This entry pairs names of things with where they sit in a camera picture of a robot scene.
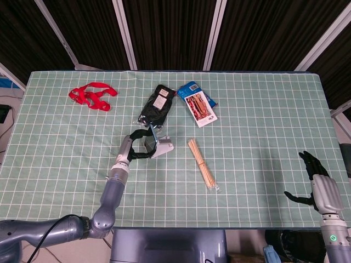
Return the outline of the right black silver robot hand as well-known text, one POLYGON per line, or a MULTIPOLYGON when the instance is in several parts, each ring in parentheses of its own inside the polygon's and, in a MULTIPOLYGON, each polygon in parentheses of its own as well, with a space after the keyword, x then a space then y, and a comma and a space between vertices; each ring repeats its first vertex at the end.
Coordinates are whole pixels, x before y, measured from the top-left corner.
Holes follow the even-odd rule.
POLYGON ((338 214, 344 206, 335 180, 312 154, 307 151, 298 154, 305 163, 312 192, 310 197, 297 197, 285 191, 285 196, 293 202, 313 206, 321 215, 338 214))

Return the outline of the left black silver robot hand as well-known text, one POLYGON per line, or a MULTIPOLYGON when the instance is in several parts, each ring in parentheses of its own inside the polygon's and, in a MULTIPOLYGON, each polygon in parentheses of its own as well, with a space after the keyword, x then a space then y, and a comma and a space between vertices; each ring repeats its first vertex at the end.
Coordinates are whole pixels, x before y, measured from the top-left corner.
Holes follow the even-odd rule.
POLYGON ((124 137, 123 142, 120 146, 118 155, 116 157, 117 163, 124 163, 129 165, 132 160, 135 159, 147 159, 151 158, 156 150, 157 150, 157 136, 154 134, 151 128, 146 129, 137 129, 132 134, 124 137), (152 148, 147 152, 135 152, 133 148, 133 142, 135 140, 141 139, 143 137, 151 137, 152 138, 152 148))

